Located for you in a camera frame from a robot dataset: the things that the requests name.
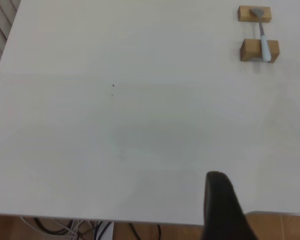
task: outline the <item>black cable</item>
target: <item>black cable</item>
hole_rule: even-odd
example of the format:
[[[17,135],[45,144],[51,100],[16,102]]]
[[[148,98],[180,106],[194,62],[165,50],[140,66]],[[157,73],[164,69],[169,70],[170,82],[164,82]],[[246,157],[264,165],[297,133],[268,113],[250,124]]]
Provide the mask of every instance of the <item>black cable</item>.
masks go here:
[[[68,233],[68,230],[66,228],[62,228],[59,230],[49,230],[47,229],[42,222],[40,221],[39,218],[34,217],[33,218],[34,222],[36,223],[36,225],[44,232],[46,232],[47,234],[51,234],[51,235],[65,235]],[[73,220],[70,220],[69,223],[67,224],[67,228],[70,229],[72,226]]]
[[[161,227],[159,224],[157,224],[156,226],[158,228],[158,234],[159,234],[158,240],[161,240]]]
[[[162,233],[161,233],[161,227],[160,227],[159,224],[157,224],[156,226],[157,226],[157,228],[158,228],[158,240],[161,240],[161,236],[162,236]],[[132,232],[133,232],[135,238],[136,238],[137,240],[141,240],[141,238],[140,238],[140,236],[138,235],[138,233],[137,233],[137,231],[136,231],[134,225],[133,225],[132,223],[129,223],[129,227],[131,228],[131,230],[132,230]]]
[[[137,240],[141,240],[141,238],[139,237],[139,235],[138,235],[138,233],[137,233],[137,231],[136,231],[134,225],[133,225],[132,223],[129,223],[129,227],[131,228],[131,230],[132,230],[132,232],[133,232],[135,238],[136,238]]]
[[[95,230],[94,230],[94,234],[93,234],[93,240],[96,240],[97,234],[98,234],[98,230],[99,230],[99,228],[101,227],[101,224],[103,224],[103,223],[104,223],[104,222],[101,221],[101,222],[99,222],[98,226],[96,226],[96,228],[95,228]]]
[[[99,230],[101,224],[103,224],[103,223],[104,223],[104,222],[101,221],[101,222],[98,223],[97,226],[95,226],[95,227],[93,227],[93,228],[91,228],[91,229],[89,229],[89,230],[87,230],[87,231],[85,231],[85,232],[83,232],[83,233],[77,231],[76,240],[78,240],[81,236],[85,235],[86,233],[88,233],[88,232],[90,232],[90,231],[92,231],[92,230],[94,230],[94,229],[95,229],[95,230],[94,230],[94,236],[93,236],[93,239],[96,239],[98,230]]]
[[[108,222],[108,223],[105,225],[104,229],[102,229],[102,232],[100,233],[100,236],[98,237],[98,240],[101,240],[103,234],[105,233],[105,231],[107,230],[107,228],[110,226],[110,224],[112,224],[111,221]]]

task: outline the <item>black object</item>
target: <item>black object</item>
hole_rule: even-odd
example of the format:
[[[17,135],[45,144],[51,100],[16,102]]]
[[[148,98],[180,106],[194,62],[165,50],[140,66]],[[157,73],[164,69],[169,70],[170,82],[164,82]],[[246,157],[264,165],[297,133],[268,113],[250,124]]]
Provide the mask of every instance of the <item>black object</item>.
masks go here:
[[[229,178],[210,171],[205,180],[202,240],[258,240],[241,210]]]
[[[34,217],[34,222],[37,224],[37,226],[44,232],[46,232],[47,234],[51,234],[51,235],[65,235],[67,234],[68,230],[66,228],[62,228],[60,230],[49,230],[47,229],[42,222],[39,220],[39,218]],[[73,220],[70,220],[68,225],[66,226],[68,229],[71,228],[73,223]]]
[[[137,240],[141,240],[141,238],[140,238],[139,234],[137,233],[137,231],[136,231],[134,225],[133,225],[132,223],[129,223],[129,227],[131,228],[131,230],[132,230],[132,232],[133,232],[135,238],[136,238]],[[161,227],[160,227],[159,224],[157,224],[156,227],[158,228],[158,240],[161,240]]]

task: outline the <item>white spoon handle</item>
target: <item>white spoon handle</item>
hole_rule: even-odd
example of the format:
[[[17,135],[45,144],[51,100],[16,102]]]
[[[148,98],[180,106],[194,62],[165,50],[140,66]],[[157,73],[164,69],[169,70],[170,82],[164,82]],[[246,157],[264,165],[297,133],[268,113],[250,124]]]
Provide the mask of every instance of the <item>white spoon handle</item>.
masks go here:
[[[261,50],[262,50],[262,58],[264,62],[271,61],[271,54],[267,42],[267,38],[265,35],[261,36]]]

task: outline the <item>spoon head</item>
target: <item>spoon head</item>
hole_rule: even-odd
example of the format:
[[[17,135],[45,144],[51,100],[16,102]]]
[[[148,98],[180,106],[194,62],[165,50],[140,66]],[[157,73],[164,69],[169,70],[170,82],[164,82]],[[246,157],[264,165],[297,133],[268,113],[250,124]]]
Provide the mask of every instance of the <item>spoon head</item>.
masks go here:
[[[263,16],[263,14],[265,13],[262,9],[260,8],[251,8],[251,11],[257,15],[259,18],[261,18]]]

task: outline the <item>white cable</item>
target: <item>white cable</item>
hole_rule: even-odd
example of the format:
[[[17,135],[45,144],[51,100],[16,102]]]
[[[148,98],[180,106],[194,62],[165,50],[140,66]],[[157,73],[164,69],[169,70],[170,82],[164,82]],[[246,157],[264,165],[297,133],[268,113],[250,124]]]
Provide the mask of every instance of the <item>white cable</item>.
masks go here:
[[[35,226],[33,226],[31,223],[29,223],[27,220],[25,220],[22,216],[20,217],[20,219],[25,223],[27,224],[30,228],[42,233],[43,235],[46,235],[46,236],[51,236],[51,237],[57,237],[57,238],[66,238],[66,237],[70,237],[71,239],[74,239],[74,238],[77,238],[76,236],[69,236],[69,235],[52,235],[52,234],[49,234],[49,233],[46,233],[44,231],[41,231],[40,229],[36,228]]]
[[[53,218],[50,218],[50,219],[51,219],[53,222],[55,222],[56,224],[58,224],[59,226],[61,226],[61,227],[65,228],[65,229],[67,229],[69,232],[71,232],[71,233],[73,233],[75,236],[77,236],[77,233],[76,233],[75,231],[73,231],[72,229],[70,229],[70,228],[68,228],[67,226],[63,225],[62,223],[60,223],[60,222],[54,220]]]
[[[74,231],[76,231],[75,229],[74,229],[74,225],[75,225],[75,223],[76,223],[76,220],[73,220],[72,221],[72,223],[71,223],[71,229],[72,230],[74,230]],[[66,238],[66,240],[71,240],[71,236],[72,236],[73,234],[72,234],[72,232],[70,232],[70,234],[69,234],[69,236]]]
[[[89,220],[87,222],[88,222],[89,226],[93,229],[94,227],[92,226],[91,222]]]

